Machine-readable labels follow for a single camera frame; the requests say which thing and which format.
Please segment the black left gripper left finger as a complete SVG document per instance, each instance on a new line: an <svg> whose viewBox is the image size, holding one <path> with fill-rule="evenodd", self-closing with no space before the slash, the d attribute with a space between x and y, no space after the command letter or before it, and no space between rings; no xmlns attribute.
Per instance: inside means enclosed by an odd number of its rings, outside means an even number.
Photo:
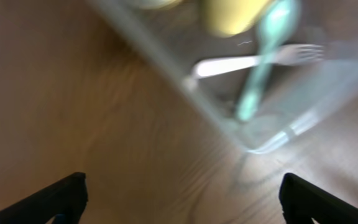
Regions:
<svg viewBox="0 0 358 224"><path fill-rule="evenodd" d="M71 175L0 211L0 223L77 224L86 208L86 174Z"/></svg>

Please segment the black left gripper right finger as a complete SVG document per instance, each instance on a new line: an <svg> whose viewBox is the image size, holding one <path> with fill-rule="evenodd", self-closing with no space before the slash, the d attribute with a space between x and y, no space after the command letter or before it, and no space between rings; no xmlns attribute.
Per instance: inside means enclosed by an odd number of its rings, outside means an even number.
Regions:
<svg viewBox="0 0 358 224"><path fill-rule="evenodd" d="M293 173L283 176L278 197L287 223L358 224L358 208Z"/></svg>

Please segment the white plastic fork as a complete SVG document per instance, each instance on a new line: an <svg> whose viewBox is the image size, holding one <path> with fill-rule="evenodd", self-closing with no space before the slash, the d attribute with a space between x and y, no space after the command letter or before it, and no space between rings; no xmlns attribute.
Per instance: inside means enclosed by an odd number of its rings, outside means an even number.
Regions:
<svg viewBox="0 0 358 224"><path fill-rule="evenodd" d="M268 64L297 66L322 59L324 47L315 44L288 44L279 47ZM191 77L198 80L262 65L262 55L204 59L197 62Z"/></svg>

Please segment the light blue plastic spoon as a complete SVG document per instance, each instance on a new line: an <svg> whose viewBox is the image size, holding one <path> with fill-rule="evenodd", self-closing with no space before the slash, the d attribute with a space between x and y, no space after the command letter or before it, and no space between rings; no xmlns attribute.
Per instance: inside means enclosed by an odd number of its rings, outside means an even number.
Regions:
<svg viewBox="0 0 358 224"><path fill-rule="evenodd" d="M237 102L235 116L247 121L255 115L273 66L273 59L281 46L296 30L301 9L298 0L274 1L258 24L260 62L249 74Z"/></svg>

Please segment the yellow plastic cup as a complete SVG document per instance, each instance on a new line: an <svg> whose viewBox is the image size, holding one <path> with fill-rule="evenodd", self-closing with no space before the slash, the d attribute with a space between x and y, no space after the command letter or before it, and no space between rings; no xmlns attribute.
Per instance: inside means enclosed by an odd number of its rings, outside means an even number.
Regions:
<svg viewBox="0 0 358 224"><path fill-rule="evenodd" d="M271 6L273 0L205 0L201 18L206 30L218 37L248 31Z"/></svg>

